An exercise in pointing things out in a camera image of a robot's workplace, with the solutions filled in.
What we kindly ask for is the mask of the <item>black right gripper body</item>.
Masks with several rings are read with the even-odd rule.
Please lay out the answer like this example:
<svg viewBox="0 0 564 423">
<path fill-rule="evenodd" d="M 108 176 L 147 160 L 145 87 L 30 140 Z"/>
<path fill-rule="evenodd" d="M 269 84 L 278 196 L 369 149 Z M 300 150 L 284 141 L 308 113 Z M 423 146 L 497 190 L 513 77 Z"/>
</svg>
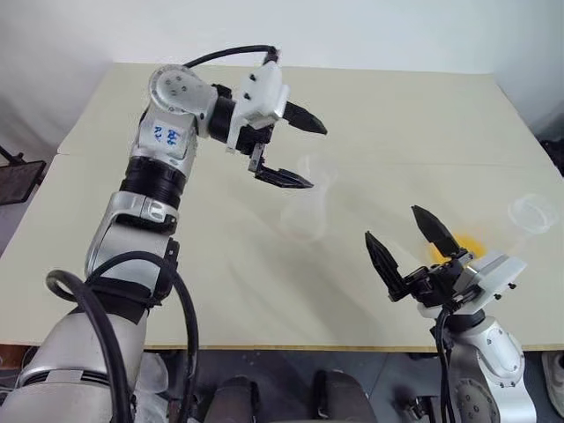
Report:
<svg viewBox="0 0 564 423">
<path fill-rule="evenodd" d="M 389 297 L 396 302 L 411 295 L 425 308 L 440 306 L 456 295 L 455 283 L 465 266 L 475 258 L 472 252 L 463 249 L 461 254 L 445 263 L 421 266 L 408 275 L 399 277 L 389 287 Z"/>
</svg>

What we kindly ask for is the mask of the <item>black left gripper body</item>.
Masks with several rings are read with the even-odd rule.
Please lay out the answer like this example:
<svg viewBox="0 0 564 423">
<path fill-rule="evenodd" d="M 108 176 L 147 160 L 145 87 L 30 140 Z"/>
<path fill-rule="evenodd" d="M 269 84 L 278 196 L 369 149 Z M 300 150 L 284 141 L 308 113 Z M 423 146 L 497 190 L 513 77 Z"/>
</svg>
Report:
<svg viewBox="0 0 564 423">
<path fill-rule="evenodd" d="M 253 174 L 256 174 L 262 166 L 264 149 L 271 141 L 273 130 L 273 124 L 259 130 L 246 125 L 240 130 L 235 149 L 249 156 L 249 171 Z"/>
</svg>

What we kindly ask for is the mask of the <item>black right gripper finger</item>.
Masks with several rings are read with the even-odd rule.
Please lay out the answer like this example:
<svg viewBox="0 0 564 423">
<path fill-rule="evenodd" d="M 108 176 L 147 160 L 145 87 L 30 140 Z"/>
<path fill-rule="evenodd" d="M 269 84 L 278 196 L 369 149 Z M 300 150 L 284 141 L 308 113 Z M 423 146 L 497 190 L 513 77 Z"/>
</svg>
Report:
<svg viewBox="0 0 564 423">
<path fill-rule="evenodd" d="M 365 243 L 372 265 L 387 286 L 392 302 L 402 300 L 410 291 L 404 278 L 398 272 L 398 264 L 387 250 L 369 231 L 365 232 Z"/>
<path fill-rule="evenodd" d="M 432 212 L 418 205 L 413 205 L 411 209 L 419 230 L 443 257 L 456 257 L 460 254 L 462 248 L 454 235 Z"/>
</svg>

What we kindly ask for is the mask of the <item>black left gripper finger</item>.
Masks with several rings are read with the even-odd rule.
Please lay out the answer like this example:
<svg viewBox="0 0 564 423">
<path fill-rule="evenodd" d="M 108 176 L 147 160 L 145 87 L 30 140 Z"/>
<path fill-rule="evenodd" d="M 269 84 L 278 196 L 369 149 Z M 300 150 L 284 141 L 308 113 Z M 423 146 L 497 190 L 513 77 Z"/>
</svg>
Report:
<svg viewBox="0 0 564 423">
<path fill-rule="evenodd" d="M 298 130 L 322 135 L 328 134 L 325 125 L 318 117 L 291 101 L 286 103 L 283 119 Z"/>
<path fill-rule="evenodd" d="M 260 166 L 255 172 L 255 178 L 283 189 L 311 189 L 314 187 L 314 184 L 304 177 L 283 168 L 274 170 Z"/>
</svg>

